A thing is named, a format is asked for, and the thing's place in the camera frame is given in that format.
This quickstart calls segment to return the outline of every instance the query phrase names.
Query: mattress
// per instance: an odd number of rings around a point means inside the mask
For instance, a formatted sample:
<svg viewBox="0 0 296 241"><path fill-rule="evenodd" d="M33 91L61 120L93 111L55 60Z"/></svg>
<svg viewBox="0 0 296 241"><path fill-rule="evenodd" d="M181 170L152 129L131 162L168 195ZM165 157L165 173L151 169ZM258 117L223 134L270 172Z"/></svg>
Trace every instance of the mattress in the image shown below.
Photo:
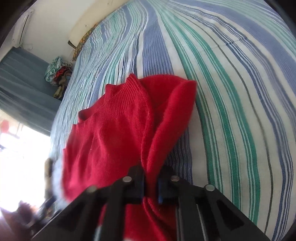
<svg viewBox="0 0 296 241"><path fill-rule="evenodd" d="M217 187L271 240L295 214L296 40L263 0L129 1L85 43L56 115L54 193L78 111L105 85L173 74L197 81L188 128L166 164L190 183Z"/></svg>

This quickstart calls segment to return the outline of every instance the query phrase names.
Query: pile of clothes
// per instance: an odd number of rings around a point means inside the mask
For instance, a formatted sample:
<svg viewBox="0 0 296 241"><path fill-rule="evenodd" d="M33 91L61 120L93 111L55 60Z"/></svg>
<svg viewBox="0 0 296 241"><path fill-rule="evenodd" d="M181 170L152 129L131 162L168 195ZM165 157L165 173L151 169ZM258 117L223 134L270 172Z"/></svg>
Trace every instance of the pile of clothes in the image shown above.
<svg viewBox="0 0 296 241"><path fill-rule="evenodd" d="M56 57L47 67L45 72L45 80L53 86L58 86L58 90L54 94L54 98L62 98L69 80L72 75L72 63L62 61L60 56Z"/></svg>

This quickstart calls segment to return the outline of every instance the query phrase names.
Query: bright window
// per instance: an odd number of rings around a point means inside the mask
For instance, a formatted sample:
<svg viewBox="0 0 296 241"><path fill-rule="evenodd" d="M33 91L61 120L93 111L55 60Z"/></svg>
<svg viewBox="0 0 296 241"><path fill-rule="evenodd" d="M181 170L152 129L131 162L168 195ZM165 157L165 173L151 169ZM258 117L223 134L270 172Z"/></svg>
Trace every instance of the bright window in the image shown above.
<svg viewBox="0 0 296 241"><path fill-rule="evenodd" d="M0 207L15 211L20 200L33 206L44 202L44 161L48 158L50 138L29 127L9 127L1 133Z"/></svg>

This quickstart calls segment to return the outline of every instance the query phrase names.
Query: red cloth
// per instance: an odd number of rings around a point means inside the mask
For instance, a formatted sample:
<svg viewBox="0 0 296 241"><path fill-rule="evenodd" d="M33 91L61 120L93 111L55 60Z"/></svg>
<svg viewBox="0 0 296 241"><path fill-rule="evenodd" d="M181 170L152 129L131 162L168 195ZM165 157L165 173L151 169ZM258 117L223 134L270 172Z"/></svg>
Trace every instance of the red cloth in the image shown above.
<svg viewBox="0 0 296 241"><path fill-rule="evenodd" d="M174 207L157 205L156 180L188 125L196 82L171 75L106 85L105 95L79 112L64 149L63 186L74 200L90 185L101 188L141 162L147 193L142 205L127 205L124 237L133 241L175 240Z"/></svg>

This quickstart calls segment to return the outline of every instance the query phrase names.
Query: bed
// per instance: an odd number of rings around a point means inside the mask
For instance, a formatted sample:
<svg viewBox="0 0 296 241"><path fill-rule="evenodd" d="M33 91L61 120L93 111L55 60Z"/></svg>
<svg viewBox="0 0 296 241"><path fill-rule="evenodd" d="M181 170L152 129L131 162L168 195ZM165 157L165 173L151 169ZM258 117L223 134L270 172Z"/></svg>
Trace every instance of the bed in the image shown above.
<svg viewBox="0 0 296 241"><path fill-rule="evenodd" d="M53 192L80 110L105 85L173 74L196 80L188 128L166 164L217 187L271 240L296 215L296 40L263 0L131 0L103 19L80 52L51 132Z"/></svg>

